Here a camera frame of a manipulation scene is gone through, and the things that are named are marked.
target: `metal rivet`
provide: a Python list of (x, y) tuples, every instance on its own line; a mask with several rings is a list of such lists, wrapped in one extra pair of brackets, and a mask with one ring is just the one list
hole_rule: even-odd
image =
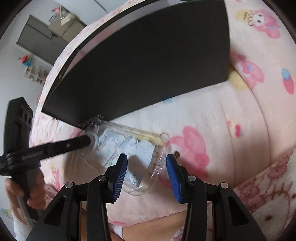
[(107, 179), (107, 177), (105, 175), (98, 176), (99, 181), (105, 181), (106, 179)]
[(224, 189), (227, 189), (229, 187), (227, 183), (221, 183), (220, 186)]
[(190, 182), (194, 182), (196, 180), (196, 176), (190, 175), (187, 177)]
[(71, 188), (71, 187), (73, 187), (73, 183), (72, 182), (68, 182), (68, 183), (65, 184), (65, 187), (66, 188)]

